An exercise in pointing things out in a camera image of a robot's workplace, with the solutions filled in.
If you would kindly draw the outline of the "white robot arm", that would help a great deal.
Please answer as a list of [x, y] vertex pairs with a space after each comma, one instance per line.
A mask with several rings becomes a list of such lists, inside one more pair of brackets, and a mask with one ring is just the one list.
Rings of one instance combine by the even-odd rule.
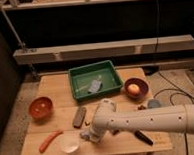
[[194, 134], [194, 104], [150, 108], [134, 112], [117, 112], [116, 106], [108, 98], [100, 101], [89, 129], [91, 141], [100, 141], [108, 130]]

